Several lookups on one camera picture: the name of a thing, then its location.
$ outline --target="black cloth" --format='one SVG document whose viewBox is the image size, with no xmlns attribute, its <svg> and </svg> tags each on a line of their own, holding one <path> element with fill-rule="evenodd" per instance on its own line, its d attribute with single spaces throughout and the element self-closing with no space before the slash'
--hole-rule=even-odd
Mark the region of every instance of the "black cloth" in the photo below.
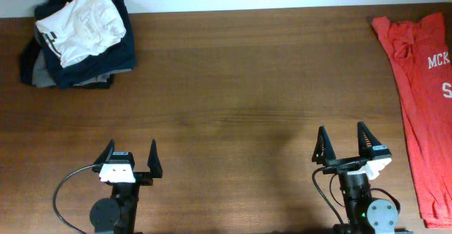
<svg viewBox="0 0 452 234">
<path fill-rule="evenodd" d="M 49 0 L 35 9 L 35 18 L 40 20 L 52 15 L 73 0 Z M 97 56 L 89 56 L 83 61 L 61 67 L 59 58 L 51 51 L 47 44 L 42 44 L 46 59 L 47 70 L 60 88 L 69 88 L 73 85 L 87 81 L 100 74 L 119 69 L 132 69 L 136 66 L 135 45 L 133 41 L 132 26 L 129 20 L 124 0 L 112 0 L 122 18 L 126 34 L 121 42 L 109 47 Z"/>
<path fill-rule="evenodd" d="M 40 51 L 41 46 L 38 44 L 36 38 L 33 37 L 19 57 L 20 82 L 32 86 L 33 68 L 35 67 L 36 58 Z M 113 84 L 113 78 L 114 74 L 110 74 L 107 82 L 88 83 L 83 86 L 72 86 L 72 88 L 109 89 Z"/>
</svg>

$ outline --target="brown tabletop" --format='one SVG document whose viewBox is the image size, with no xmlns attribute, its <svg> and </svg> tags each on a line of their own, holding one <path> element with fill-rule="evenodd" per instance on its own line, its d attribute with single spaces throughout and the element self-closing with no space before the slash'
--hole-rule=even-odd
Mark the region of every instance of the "brown tabletop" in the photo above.
<svg viewBox="0 0 452 234">
<path fill-rule="evenodd" d="M 21 84 L 18 54 L 32 37 L 33 19 L 2 19 L 0 233 L 73 233 L 54 215 L 52 193 L 110 139 L 118 151 L 134 154 L 137 171 L 147 169 L 151 139 L 157 141 L 164 175 L 141 188 L 136 231 L 331 227 L 338 221 L 311 181 L 317 130 L 326 125 L 338 158 L 357 156 L 361 120 L 393 154 L 371 185 L 400 200 L 398 226 L 446 233 L 424 229 L 420 219 L 396 84 L 370 22 L 377 16 L 416 21 L 437 11 L 449 22 L 451 8 L 133 14 L 138 67 L 118 75 L 109 90 Z M 319 175 L 326 193 L 328 181 Z M 333 187 L 340 196 L 337 180 Z M 91 206 L 110 191 L 84 172 L 62 187 L 57 205 L 69 222 L 92 233 Z"/>
</svg>

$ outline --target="red cloth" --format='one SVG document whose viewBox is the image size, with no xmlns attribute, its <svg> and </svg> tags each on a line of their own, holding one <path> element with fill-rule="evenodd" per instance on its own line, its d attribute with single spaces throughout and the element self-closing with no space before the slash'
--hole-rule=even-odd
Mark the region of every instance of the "red cloth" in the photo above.
<svg viewBox="0 0 452 234">
<path fill-rule="evenodd" d="M 372 25 L 397 82 L 412 177 L 427 228 L 452 228 L 452 66 L 444 17 Z"/>
</svg>

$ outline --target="cable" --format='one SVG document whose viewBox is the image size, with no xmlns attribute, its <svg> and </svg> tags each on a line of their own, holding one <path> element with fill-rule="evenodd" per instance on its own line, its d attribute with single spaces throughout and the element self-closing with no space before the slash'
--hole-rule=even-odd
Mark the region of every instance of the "cable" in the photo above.
<svg viewBox="0 0 452 234">
<path fill-rule="evenodd" d="M 314 183 L 314 186 L 317 188 L 317 191 L 319 191 L 319 194 L 323 197 L 323 199 L 325 199 L 327 205 L 330 206 L 331 210 L 333 210 L 334 214 L 338 217 L 339 222 L 341 225 L 344 225 L 344 221 L 342 221 L 342 218 L 340 217 L 338 211 L 334 208 L 334 206 L 330 203 L 330 201 L 328 200 L 328 198 L 325 196 L 325 194 L 322 192 L 322 190 L 320 189 L 319 185 L 317 184 L 316 181 L 316 174 L 318 172 L 321 172 L 323 170 L 325 170 L 326 168 L 329 167 L 322 167 L 322 168 L 318 168 L 316 169 L 313 173 L 312 173 L 312 182 Z"/>
<path fill-rule="evenodd" d="M 382 188 L 371 188 L 370 190 L 379 191 L 386 194 L 386 196 L 388 196 L 394 202 L 395 207 L 397 208 L 397 212 L 400 213 L 400 202 L 396 198 L 394 198 L 389 192 L 383 190 Z"/>
<path fill-rule="evenodd" d="M 345 207 L 344 205 L 342 205 L 342 204 L 334 197 L 333 190 L 331 189 L 331 185 L 333 184 L 333 178 L 334 178 L 335 176 L 337 176 L 337 175 L 338 175 L 337 173 L 334 174 L 334 175 L 331 177 L 331 179 L 330 179 L 330 194 L 331 194 L 332 198 L 334 199 L 334 201 L 336 201 L 336 203 L 337 203 L 339 206 Z"/>
<path fill-rule="evenodd" d="M 69 174 L 67 177 L 65 177 L 65 178 L 58 184 L 58 186 L 57 186 L 56 189 L 55 189 L 54 196 L 52 197 L 52 203 L 53 203 L 53 206 L 54 206 L 54 212 L 55 212 L 56 216 L 58 216 L 58 218 L 59 218 L 64 224 L 66 224 L 69 228 L 75 230 L 76 232 L 78 232 L 78 233 L 80 233 L 80 234 L 86 234 L 86 232 L 84 232 L 84 231 L 78 229 L 77 227 L 73 226 L 72 224 L 70 224 L 70 223 L 69 223 L 68 221 L 66 221 L 66 219 L 64 219 L 63 216 L 61 216 L 61 214 L 59 213 L 59 211 L 58 211 L 58 209 L 57 209 L 57 194 L 58 194 L 58 190 L 59 190 L 59 189 L 61 188 L 61 186 L 65 183 L 65 181 L 67 181 L 67 180 L 68 180 L 69 178 L 71 178 L 73 175 L 75 175 L 75 174 L 77 174 L 77 173 L 79 173 L 79 172 L 81 172 L 81 171 L 84 171 L 84 170 L 86 170 L 86 169 L 96 167 L 96 166 L 100 166 L 100 165 L 97 165 L 97 164 L 88 165 L 88 166 L 85 166 L 85 167 L 83 167 L 83 168 L 81 168 L 81 169 L 78 169 L 78 170 L 72 172 L 71 174 Z"/>
</svg>

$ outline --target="wood grain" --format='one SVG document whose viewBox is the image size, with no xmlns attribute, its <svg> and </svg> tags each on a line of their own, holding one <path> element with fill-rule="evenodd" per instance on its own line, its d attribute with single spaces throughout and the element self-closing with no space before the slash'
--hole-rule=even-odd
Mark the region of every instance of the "wood grain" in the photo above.
<svg viewBox="0 0 452 234">
<path fill-rule="evenodd" d="M 420 219 L 396 85 L 370 21 L 442 11 L 449 23 L 451 8 L 133 14 L 139 65 L 110 90 L 21 84 L 18 54 L 33 20 L 0 20 L 0 233 L 71 233 L 52 212 L 60 179 L 92 163 L 110 139 L 145 170 L 152 138 L 164 177 L 141 189 L 137 231 L 319 233 L 337 219 L 311 182 L 317 129 L 326 125 L 338 157 L 356 156 L 360 120 L 393 153 L 372 185 L 399 198 L 398 226 L 446 233 Z M 327 189 L 328 177 L 319 182 Z M 90 208 L 109 193 L 85 172 L 57 204 L 92 232 Z"/>
</svg>

